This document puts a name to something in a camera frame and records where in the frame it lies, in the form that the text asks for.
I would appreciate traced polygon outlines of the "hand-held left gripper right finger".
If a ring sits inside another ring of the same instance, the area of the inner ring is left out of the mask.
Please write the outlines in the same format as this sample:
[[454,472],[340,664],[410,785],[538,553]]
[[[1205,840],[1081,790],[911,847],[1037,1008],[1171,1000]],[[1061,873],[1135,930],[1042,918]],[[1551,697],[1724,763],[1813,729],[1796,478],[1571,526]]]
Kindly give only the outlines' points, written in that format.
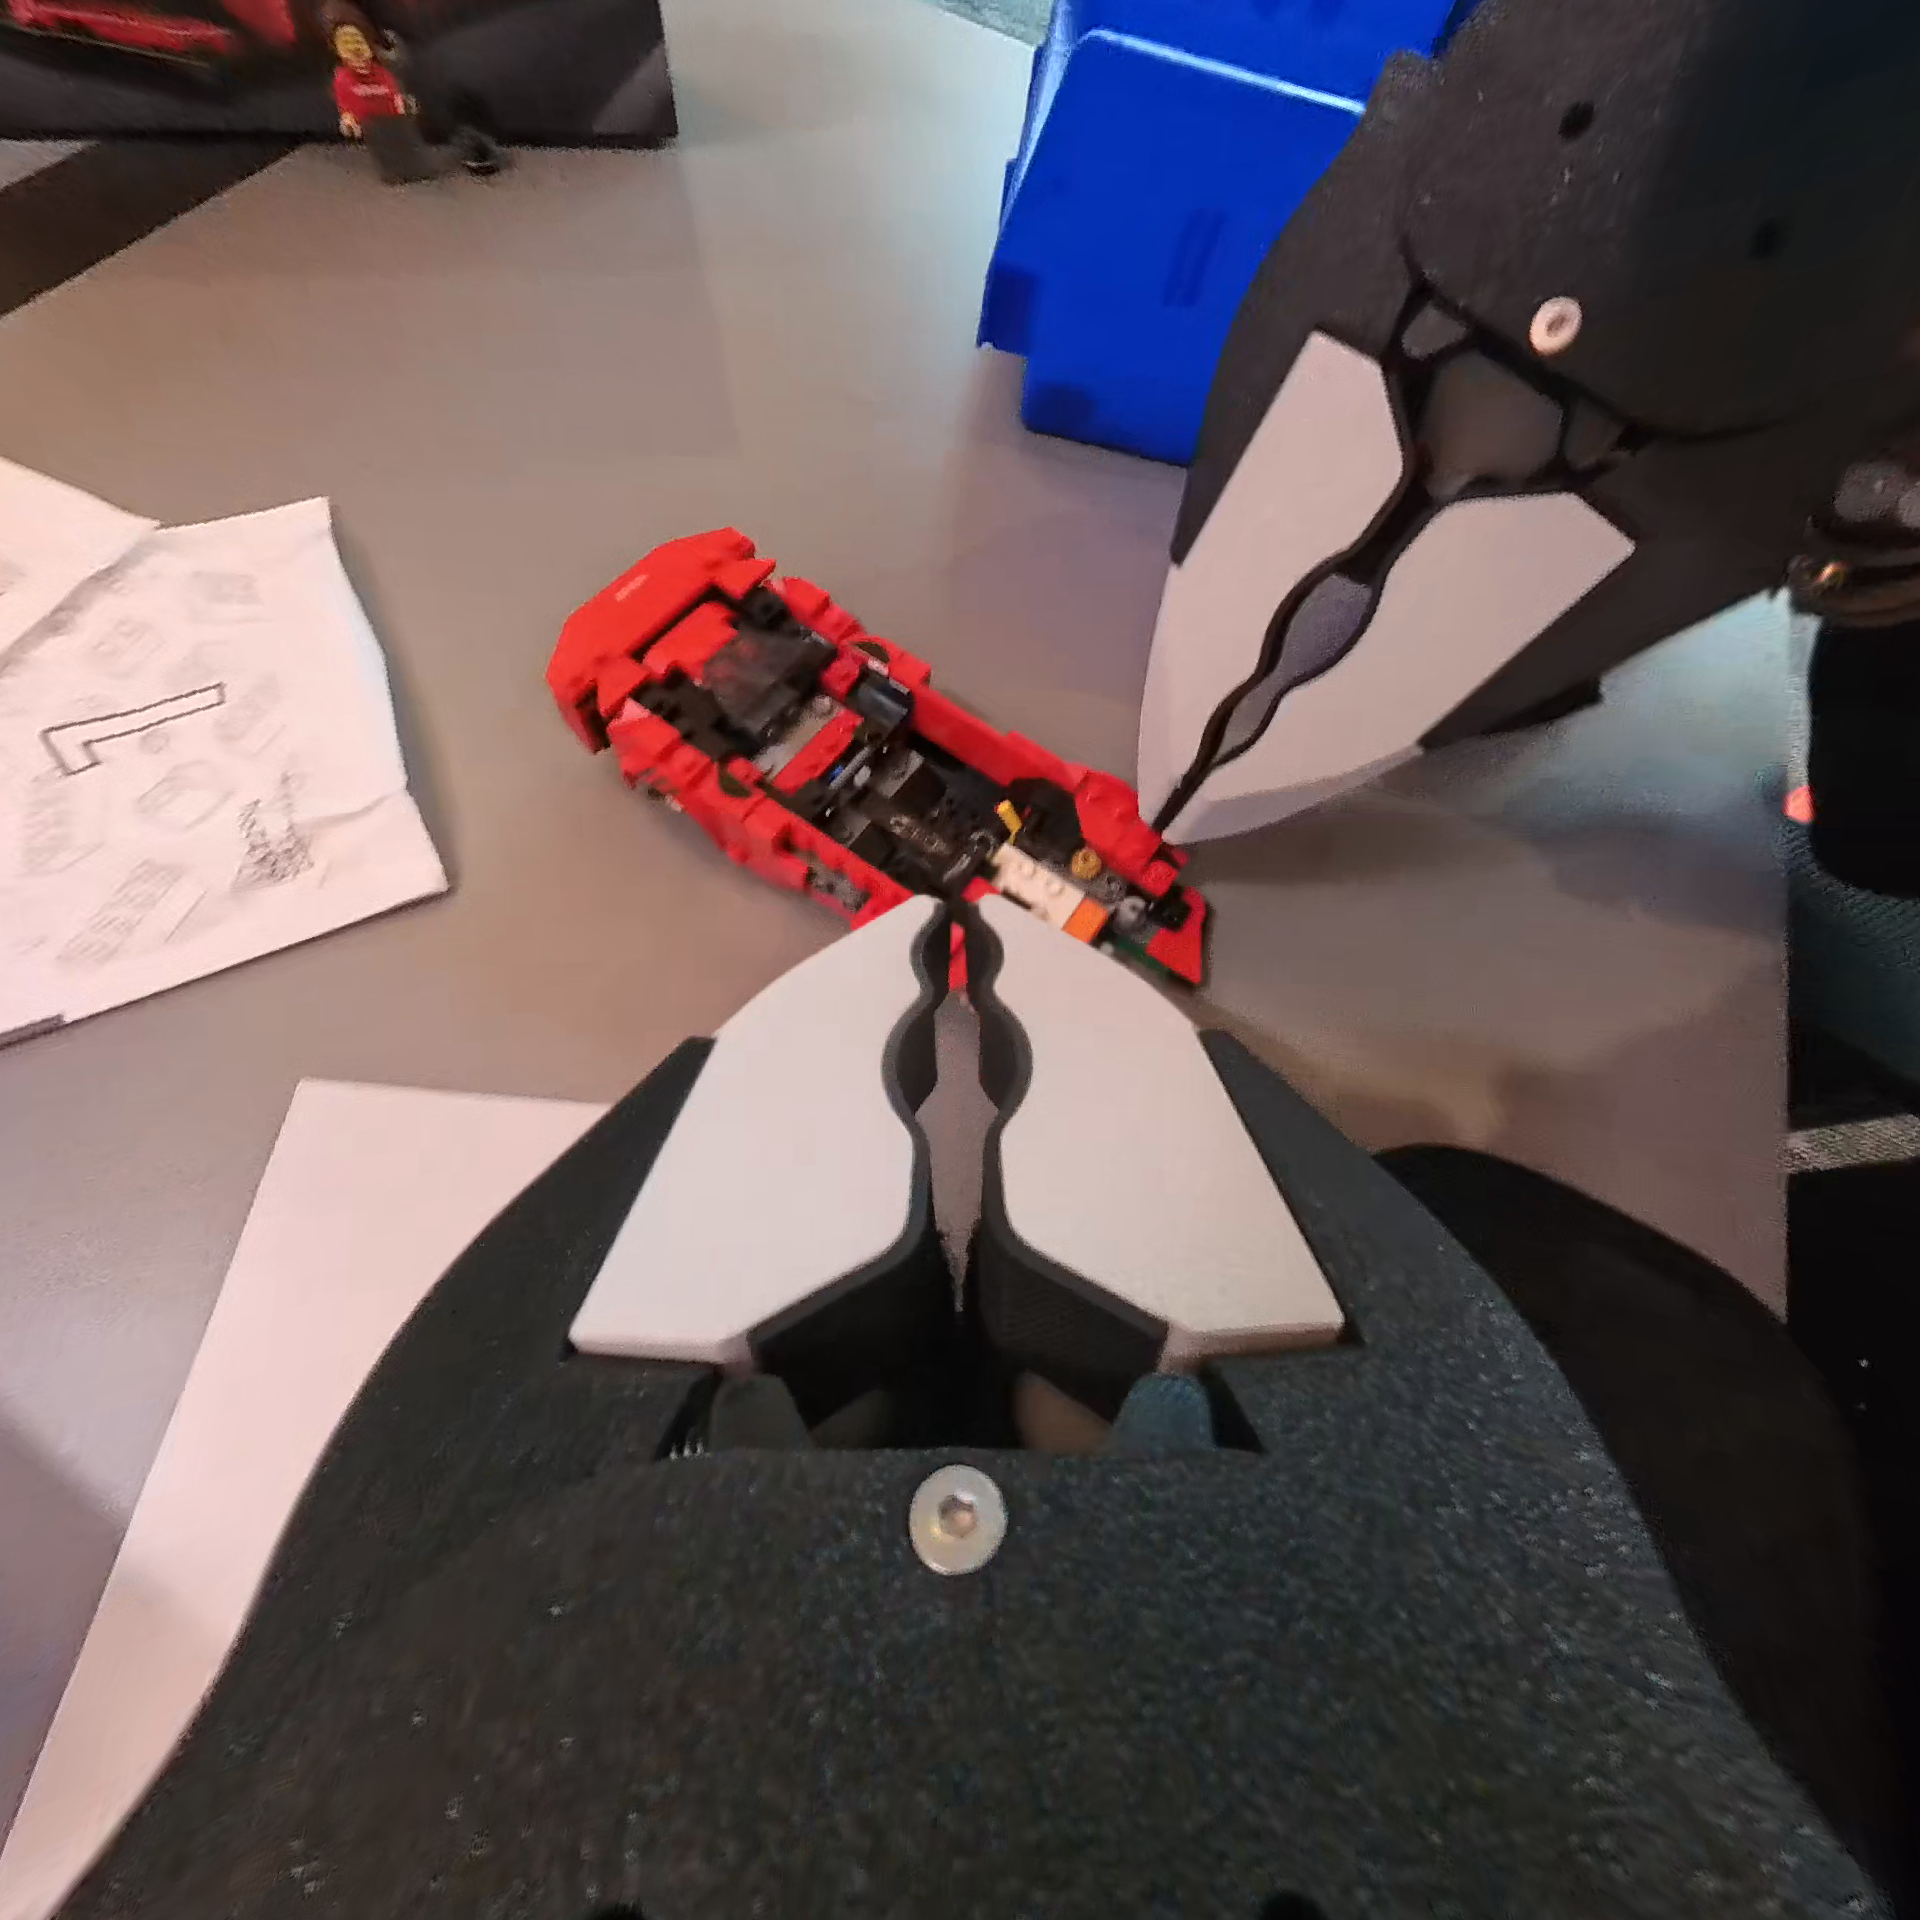
[[1201,1029],[1029,911],[967,921],[994,1104],[972,1281],[1019,1375],[1317,1351],[1346,1315]]

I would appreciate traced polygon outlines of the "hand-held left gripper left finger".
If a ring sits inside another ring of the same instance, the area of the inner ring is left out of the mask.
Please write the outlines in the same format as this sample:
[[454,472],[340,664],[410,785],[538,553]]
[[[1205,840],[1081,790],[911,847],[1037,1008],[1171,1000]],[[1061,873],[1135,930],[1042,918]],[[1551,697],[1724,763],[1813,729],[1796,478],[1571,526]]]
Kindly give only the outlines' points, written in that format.
[[947,911],[911,897],[714,1034],[573,1315],[579,1354],[739,1367],[922,1247],[943,1274],[919,1112],[947,947]]

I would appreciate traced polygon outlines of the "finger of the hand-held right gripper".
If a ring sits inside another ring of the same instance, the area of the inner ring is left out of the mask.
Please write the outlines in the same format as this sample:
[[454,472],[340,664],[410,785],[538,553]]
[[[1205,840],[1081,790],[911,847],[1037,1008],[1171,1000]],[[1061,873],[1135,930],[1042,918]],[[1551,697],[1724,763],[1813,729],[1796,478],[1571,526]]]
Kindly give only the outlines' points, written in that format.
[[[1325,561],[1333,519],[1257,561],[1255,512],[1219,511],[1167,591],[1174,632],[1163,690],[1228,697],[1257,670],[1284,591]],[[1446,505],[1383,579],[1349,651],[1289,683],[1263,729],[1202,775],[1163,818],[1183,847],[1273,825],[1415,759],[1425,736],[1634,555],[1634,539],[1572,494]]]
[[1289,593],[1356,549],[1406,473],[1380,363],[1307,334],[1183,561],[1167,568],[1135,744],[1141,814],[1173,825],[1209,729],[1262,677]]

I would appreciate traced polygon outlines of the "white instruction booklet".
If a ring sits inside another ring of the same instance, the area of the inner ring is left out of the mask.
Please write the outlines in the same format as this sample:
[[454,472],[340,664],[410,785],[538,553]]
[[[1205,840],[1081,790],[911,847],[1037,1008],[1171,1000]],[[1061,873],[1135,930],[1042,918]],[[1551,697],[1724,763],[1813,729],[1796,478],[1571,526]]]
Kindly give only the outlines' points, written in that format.
[[299,1495],[452,1261],[601,1102],[305,1079],[5,1843],[53,1915],[186,1739]]

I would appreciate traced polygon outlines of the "red toy brick car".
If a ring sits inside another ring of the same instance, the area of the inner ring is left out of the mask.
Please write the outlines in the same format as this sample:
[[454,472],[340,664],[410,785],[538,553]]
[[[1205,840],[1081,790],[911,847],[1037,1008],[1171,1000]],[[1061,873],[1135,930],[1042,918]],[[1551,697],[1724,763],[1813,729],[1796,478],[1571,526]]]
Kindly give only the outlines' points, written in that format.
[[575,608],[546,669],[589,752],[734,864],[865,929],[1001,897],[1196,991],[1209,906],[1135,792],[994,728],[930,666],[723,529]]

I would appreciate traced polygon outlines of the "blue plastic bin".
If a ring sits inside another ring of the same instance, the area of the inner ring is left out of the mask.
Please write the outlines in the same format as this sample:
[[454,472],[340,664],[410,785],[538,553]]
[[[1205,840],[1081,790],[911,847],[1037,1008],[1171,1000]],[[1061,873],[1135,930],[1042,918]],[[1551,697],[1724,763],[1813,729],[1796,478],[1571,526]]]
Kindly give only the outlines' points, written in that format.
[[1047,48],[1087,33],[1148,42],[1363,101],[1399,54],[1439,54],[1475,2],[1058,2]]
[[1019,363],[1019,423],[1183,467],[1217,360],[1374,69],[1180,43],[1197,5],[1053,5],[1001,175],[977,346]]

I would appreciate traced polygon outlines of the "white printed paper bag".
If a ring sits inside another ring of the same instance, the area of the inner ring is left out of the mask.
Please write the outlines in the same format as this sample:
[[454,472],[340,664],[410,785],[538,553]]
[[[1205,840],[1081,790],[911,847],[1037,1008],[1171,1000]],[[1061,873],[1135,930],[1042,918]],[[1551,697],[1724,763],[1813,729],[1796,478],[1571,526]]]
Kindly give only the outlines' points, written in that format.
[[158,529],[5,654],[2,1034],[439,898],[332,501]]

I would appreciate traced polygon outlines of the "torn white paper bag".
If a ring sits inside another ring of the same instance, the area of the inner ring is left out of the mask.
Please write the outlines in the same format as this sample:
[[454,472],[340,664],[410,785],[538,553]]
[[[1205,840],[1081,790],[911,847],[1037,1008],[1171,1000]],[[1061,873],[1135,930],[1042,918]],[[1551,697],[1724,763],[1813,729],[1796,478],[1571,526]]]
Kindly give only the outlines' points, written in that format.
[[155,519],[2,459],[2,651],[155,531]]

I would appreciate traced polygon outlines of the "toy brick minifigure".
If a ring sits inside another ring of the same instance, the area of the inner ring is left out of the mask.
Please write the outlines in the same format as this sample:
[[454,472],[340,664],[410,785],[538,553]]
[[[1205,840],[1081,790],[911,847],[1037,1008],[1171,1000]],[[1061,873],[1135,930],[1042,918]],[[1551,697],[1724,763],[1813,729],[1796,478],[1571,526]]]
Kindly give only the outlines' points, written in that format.
[[428,104],[411,83],[402,39],[356,5],[319,9],[332,58],[329,94],[340,135],[371,157],[383,185],[447,177],[497,179],[507,161],[491,134],[452,109]]

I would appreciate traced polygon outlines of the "black toy set box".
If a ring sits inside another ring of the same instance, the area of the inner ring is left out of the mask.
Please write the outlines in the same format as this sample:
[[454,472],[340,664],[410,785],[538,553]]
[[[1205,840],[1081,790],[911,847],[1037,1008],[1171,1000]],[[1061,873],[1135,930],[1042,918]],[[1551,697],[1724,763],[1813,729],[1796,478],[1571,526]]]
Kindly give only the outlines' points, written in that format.
[[340,31],[429,137],[661,149],[678,134],[658,2],[5,2],[5,137],[340,139]]

